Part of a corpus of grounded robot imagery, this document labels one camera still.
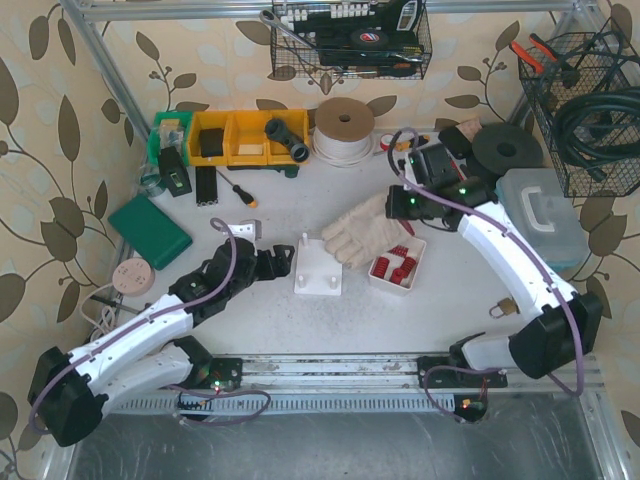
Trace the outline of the clear teal toolbox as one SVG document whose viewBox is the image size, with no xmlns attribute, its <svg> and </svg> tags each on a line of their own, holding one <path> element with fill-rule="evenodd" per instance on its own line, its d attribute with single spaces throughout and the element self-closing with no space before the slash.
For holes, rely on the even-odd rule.
<svg viewBox="0 0 640 480">
<path fill-rule="evenodd" d="M 554 170 L 511 169 L 497 181 L 496 194 L 520 234 L 554 271 L 586 260 L 586 236 Z"/>
</svg>

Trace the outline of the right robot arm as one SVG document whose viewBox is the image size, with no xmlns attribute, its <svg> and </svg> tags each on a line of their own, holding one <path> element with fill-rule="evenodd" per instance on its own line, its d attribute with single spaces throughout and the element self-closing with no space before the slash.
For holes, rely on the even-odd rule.
<svg viewBox="0 0 640 480">
<path fill-rule="evenodd" d="M 593 349 L 602 316 L 599 298 L 579 293 L 542 260 L 481 179 L 419 186 L 393 157 L 387 161 L 401 181 L 389 189 L 387 216 L 442 219 L 482 255 L 507 287 L 523 319 L 515 333 L 481 332 L 458 341 L 443 367 L 465 375 L 519 369 L 540 379 L 553 377 L 557 369 L 573 363 L 576 386 L 568 392 L 579 395 L 585 382 L 584 357 Z"/>
</svg>

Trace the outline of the brass padlock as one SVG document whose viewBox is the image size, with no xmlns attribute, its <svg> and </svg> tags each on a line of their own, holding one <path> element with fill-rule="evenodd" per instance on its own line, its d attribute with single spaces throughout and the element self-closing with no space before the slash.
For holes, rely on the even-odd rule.
<svg viewBox="0 0 640 480">
<path fill-rule="evenodd" d="M 499 300 L 489 309 L 489 315 L 494 319 L 499 319 L 512 314 L 519 314 L 520 310 L 512 297 Z"/>
</svg>

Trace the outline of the cream parts tray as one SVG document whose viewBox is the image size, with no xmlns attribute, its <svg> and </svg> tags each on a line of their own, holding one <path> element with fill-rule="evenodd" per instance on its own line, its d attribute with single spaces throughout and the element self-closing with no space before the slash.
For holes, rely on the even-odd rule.
<svg viewBox="0 0 640 480">
<path fill-rule="evenodd" d="M 425 252 L 425 248 L 426 248 L 426 242 L 420 238 L 416 238 L 416 237 L 410 237 L 409 239 L 407 239 L 406 241 L 398 244 L 398 245 L 402 245 L 402 246 L 406 246 L 409 248 L 409 252 L 408 255 L 409 257 L 413 257 L 417 260 L 417 264 L 416 266 L 413 268 L 413 270 L 411 271 L 412 273 L 412 282 L 411 282 L 411 286 L 406 289 L 406 288 L 402 288 L 398 285 L 394 285 L 392 284 L 389 279 L 391 277 L 391 273 L 393 272 L 394 269 L 396 268 L 400 268 L 401 264 L 403 263 L 403 260 L 405 257 L 399 257 L 396 255 L 392 255 L 389 253 L 389 250 L 392 249 L 388 249 L 386 251 L 384 251 L 381 255 L 378 255 L 377 257 L 374 258 L 374 260 L 372 261 L 369 270 L 368 270 L 368 278 L 369 278 L 369 284 L 372 287 L 375 287 L 383 292 L 387 292 L 390 294 L 394 294 L 397 296 L 406 296 L 408 295 L 412 289 L 413 286 L 415 284 L 416 278 L 418 276 L 418 272 L 420 271 L 420 265 L 422 263 L 422 258 Z M 380 256 L 385 256 L 388 257 L 391 260 L 391 264 L 388 270 L 388 279 L 379 279 L 379 278 L 375 278 L 371 275 L 373 266 L 376 262 L 376 259 Z"/>
</svg>

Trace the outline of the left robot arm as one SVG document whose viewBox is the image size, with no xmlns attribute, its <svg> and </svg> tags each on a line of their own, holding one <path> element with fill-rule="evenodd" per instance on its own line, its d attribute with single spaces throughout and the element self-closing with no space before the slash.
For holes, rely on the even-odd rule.
<svg viewBox="0 0 640 480">
<path fill-rule="evenodd" d="M 131 321 L 68 353 L 45 351 L 28 392 L 34 419 L 68 447 L 139 393 L 173 385 L 220 392 L 231 377 L 213 370 L 212 355 L 191 330 L 254 283 L 288 276 L 294 252 L 282 244 L 259 250 L 232 237 Z"/>
</svg>

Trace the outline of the green storage bin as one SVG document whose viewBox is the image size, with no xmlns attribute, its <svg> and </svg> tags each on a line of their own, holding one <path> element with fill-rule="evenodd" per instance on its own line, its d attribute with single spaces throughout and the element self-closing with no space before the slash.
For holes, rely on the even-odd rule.
<svg viewBox="0 0 640 480">
<path fill-rule="evenodd" d="M 192 112 L 157 112 L 147 142 L 147 157 L 152 165 L 158 164 L 160 152 L 174 147 L 185 165 L 187 158 L 187 139 L 190 132 Z"/>
</svg>

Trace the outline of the yellow storage bin row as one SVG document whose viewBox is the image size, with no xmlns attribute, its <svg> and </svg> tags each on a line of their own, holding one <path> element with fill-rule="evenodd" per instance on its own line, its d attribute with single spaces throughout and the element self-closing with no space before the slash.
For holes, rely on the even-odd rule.
<svg viewBox="0 0 640 480">
<path fill-rule="evenodd" d="M 202 111 L 192 115 L 186 143 L 189 165 L 198 167 L 298 167 L 289 150 L 265 133 L 268 121 L 281 119 L 305 144 L 309 115 L 304 109 Z"/>
</svg>

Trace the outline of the red tape roll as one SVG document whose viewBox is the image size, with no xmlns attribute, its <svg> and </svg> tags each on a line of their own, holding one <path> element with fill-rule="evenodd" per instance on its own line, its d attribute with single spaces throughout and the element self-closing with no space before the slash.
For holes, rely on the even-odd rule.
<svg viewBox="0 0 640 480">
<path fill-rule="evenodd" d="M 392 140 L 393 140 L 393 134 L 389 134 L 389 133 L 383 134 L 380 137 L 380 142 L 379 142 L 380 148 L 383 151 L 387 151 L 389 149 L 389 147 L 390 147 L 390 144 L 391 144 Z"/>
</svg>

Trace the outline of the black filament spool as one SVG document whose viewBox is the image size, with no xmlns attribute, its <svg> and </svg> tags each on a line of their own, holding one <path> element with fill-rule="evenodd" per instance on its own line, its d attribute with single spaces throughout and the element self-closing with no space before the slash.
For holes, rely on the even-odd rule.
<svg viewBox="0 0 640 480">
<path fill-rule="evenodd" d="M 536 138 L 506 123 L 483 127 L 473 138 L 466 169 L 487 183 L 495 183 L 511 169 L 541 168 L 544 154 Z"/>
</svg>

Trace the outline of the beige work glove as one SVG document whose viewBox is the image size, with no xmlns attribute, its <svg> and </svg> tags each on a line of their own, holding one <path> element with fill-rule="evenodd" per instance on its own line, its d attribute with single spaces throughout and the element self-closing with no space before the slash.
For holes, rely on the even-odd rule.
<svg viewBox="0 0 640 480">
<path fill-rule="evenodd" d="M 359 268 L 411 237 L 398 221 L 386 217 L 386 193 L 379 193 L 344 213 L 321 232 L 325 250 L 339 263 Z"/>
</svg>

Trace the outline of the red spring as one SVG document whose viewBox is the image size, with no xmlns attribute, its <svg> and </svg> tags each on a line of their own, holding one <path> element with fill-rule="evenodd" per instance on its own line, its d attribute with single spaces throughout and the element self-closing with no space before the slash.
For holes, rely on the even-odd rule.
<svg viewBox="0 0 640 480">
<path fill-rule="evenodd" d="M 388 270 L 391 260 L 388 257 L 380 256 L 376 259 L 371 275 L 379 279 L 388 279 Z"/>
<path fill-rule="evenodd" d="M 409 248 L 402 245 L 397 245 L 389 250 L 389 253 L 399 257 L 406 257 L 408 255 Z"/>
<path fill-rule="evenodd" d="M 413 268 L 416 266 L 417 260 L 413 257 L 405 257 L 403 263 L 400 266 L 400 269 L 405 271 L 407 274 L 410 274 Z"/>
<path fill-rule="evenodd" d="M 408 289 L 411 286 L 412 273 L 401 268 L 396 268 L 391 273 L 389 281 L 394 285 Z"/>
</svg>

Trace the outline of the black pipe fitting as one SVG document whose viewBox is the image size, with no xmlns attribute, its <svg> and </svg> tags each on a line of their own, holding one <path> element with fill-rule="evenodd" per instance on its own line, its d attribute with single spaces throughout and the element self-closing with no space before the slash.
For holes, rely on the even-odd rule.
<svg viewBox="0 0 640 480">
<path fill-rule="evenodd" d="M 272 118 L 265 125 L 265 134 L 270 141 L 284 146 L 295 163 L 302 163 L 309 157 L 309 147 L 303 139 L 291 131 L 280 118 Z"/>
</svg>

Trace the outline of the black orange handled screwdriver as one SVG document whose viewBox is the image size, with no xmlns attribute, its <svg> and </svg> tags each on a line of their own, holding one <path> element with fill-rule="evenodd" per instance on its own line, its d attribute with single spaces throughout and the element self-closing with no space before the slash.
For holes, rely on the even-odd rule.
<svg viewBox="0 0 640 480">
<path fill-rule="evenodd" d="M 258 203 L 254 196 L 244 190 L 240 185 L 234 183 L 220 169 L 216 170 L 216 173 L 231 187 L 232 191 L 240 198 L 240 200 L 249 208 L 255 209 Z"/>
</svg>

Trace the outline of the black aluminium extrusion profile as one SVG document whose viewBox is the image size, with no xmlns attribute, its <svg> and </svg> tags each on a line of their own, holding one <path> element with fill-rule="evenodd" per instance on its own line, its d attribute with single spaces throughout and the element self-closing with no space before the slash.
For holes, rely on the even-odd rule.
<svg viewBox="0 0 640 480">
<path fill-rule="evenodd" d="M 196 205 L 212 206 L 218 203 L 217 170 L 215 167 L 196 167 Z"/>
</svg>

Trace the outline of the white peg base plate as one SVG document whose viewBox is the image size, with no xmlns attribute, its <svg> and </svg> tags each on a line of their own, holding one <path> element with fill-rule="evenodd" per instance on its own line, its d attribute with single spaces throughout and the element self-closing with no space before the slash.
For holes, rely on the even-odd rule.
<svg viewBox="0 0 640 480">
<path fill-rule="evenodd" d="M 294 272 L 297 295 L 340 296 L 343 266 L 326 251 L 320 239 L 304 232 L 299 240 Z"/>
</svg>

